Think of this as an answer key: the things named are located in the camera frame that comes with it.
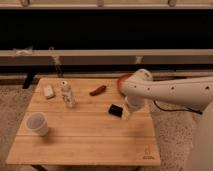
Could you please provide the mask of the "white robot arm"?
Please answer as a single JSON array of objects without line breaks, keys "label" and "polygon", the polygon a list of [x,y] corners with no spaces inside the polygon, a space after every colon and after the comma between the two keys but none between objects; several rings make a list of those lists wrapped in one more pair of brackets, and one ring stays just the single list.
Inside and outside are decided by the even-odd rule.
[{"label": "white robot arm", "polygon": [[148,70],[139,69],[120,82],[120,91],[133,111],[144,98],[201,111],[185,171],[213,171],[213,76],[154,81]]}]

